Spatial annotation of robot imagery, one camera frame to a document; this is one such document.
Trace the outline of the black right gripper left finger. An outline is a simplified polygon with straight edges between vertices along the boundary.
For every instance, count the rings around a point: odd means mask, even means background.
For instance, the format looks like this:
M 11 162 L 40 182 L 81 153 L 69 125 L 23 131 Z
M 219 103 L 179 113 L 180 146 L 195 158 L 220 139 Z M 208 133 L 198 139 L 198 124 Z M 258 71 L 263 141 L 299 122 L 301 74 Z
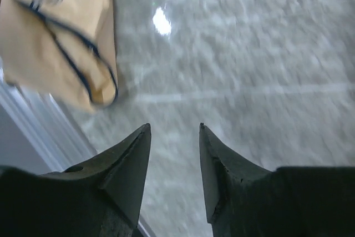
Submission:
M 149 162 L 151 128 L 63 172 L 1 167 L 2 236 L 133 236 Z

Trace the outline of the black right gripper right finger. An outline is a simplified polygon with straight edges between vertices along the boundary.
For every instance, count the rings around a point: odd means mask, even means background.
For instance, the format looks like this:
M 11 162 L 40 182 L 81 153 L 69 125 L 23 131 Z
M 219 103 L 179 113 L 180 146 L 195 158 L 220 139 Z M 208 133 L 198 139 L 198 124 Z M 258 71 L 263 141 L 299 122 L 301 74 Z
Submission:
M 266 170 L 200 125 L 206 217 L 214 236 L 353 236 L 353 167 Z

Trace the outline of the beige underwear navy trim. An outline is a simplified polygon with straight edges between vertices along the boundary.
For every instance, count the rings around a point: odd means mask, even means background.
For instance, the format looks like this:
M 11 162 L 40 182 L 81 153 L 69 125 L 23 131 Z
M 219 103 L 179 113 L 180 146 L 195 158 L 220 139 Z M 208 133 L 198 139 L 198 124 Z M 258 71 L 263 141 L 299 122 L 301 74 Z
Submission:
M 94 111 L 119 93 L 114 0 L 1 0 L 4 80 Z

